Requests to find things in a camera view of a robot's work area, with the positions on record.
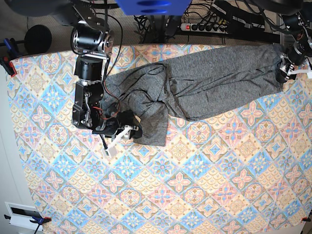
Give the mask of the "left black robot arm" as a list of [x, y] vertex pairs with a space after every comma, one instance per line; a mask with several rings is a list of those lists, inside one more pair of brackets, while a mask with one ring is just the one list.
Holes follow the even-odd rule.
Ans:
[[286, 28], [291, 32], [294, 43], [280, 54], [281, 63], [276, 80], [285, 83], [295, 80], [298, 74], [306, 73], [312, 78], [312, 29], [309, 21], [304, 19], [302, 13], [283, 15], [282, 19]]

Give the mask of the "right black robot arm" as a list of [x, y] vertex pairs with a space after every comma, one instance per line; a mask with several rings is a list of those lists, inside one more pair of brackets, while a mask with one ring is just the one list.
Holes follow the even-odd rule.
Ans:
[[138, 138], [142, 130], [134, 114], [121, 112], [120, 102], [112, 110], [101, 107], [104, 96], [110, 97], [105, 80], [108, 75], [114, 32], [105, 18], [98, 18], [92, 10], [101, 7], [105, 10], [110, 5], [90, 4], [80, 0], [70, 0], [57, 8], [55, 17], [64, 25], [72, 26], [70, 46], [78, 56], [75, 76], [79, 78], [75, 87], [75, 102], [72, 111], [72, 122], [79, 129], [90, 130], [102, 140], [110, 138], [111, 143], [103, 143], [109, 157], [117, 155], [116, 144], [122, 138]]

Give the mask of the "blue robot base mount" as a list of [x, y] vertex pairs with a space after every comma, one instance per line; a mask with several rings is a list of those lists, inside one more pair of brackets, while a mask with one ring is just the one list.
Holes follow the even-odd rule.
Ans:
[[116, 0], [125, 15], [182, 16], [191, 0]]

